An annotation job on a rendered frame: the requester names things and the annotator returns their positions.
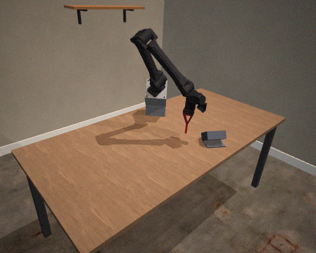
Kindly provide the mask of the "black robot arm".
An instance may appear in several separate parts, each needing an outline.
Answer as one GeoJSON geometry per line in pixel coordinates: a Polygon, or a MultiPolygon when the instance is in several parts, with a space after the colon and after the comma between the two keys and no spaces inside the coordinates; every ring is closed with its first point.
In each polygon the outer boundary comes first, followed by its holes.
{"type": "Polygon", "coordinates": [[[167,81],[166,76],[161,70],[158,70],[151,54],[156,58],[156,60],[161,64],[161,66],[166,70],[169,76],[175,82],[175,85],[181,91],[182,95],[186,97],[187,101],[191,101],[189,104],[189,110],[194,111],[194,106],[204,113],[206,111],[205,103],[206,97],[194,90],[194,84],[188,80],[180,71],[175,67],[171,60],[166,56],[166,54],[159,47],[156,39],[158,36],[153,32],[151,28],[143,29],[138,31],[135,36],[130,40],[137,47],[147,69],[150,74],[150,87],[147,91],[154,97],[156,97],[164,88],[167,81]],[[153,40],[154,39],[154,40],[153,40]],[[147,42],[152,40],[150,44],[147,42]],[[147,49],[146,49],[147,48],[147,49]]]}

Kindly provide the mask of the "grey sloped panel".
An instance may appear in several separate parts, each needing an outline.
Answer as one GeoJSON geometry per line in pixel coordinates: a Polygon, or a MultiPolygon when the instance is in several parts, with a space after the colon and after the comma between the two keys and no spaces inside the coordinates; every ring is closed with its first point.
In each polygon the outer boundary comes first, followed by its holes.
{"type": "Polygon", "coordinates": [[[226,130],[224,131],[206,131],[201,133],[202,141],[207,148],[226,147],[222,139],[226,139],[226,130]]]}

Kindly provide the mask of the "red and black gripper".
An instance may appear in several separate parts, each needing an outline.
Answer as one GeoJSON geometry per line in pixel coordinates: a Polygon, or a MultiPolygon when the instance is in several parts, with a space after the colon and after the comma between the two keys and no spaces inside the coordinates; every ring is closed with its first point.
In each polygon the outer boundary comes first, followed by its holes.
{"type": "MultiPolygon", "coordinates": [[[[185,119],[185,123],[188,124],[192,118],[192,116],[194,115],[194,111],[190,111],[189,110],[189,104],[190,104],[191,101],[187,101],[185,102],[185,108],[183,109],[183,116],[184,116],[184,119],[185,119]],[[187,122],[187,118],[186,116],[190,116],[188,122],[187,122]]],[[[191,102],[193,103],[193,102],[191,102]]]]}

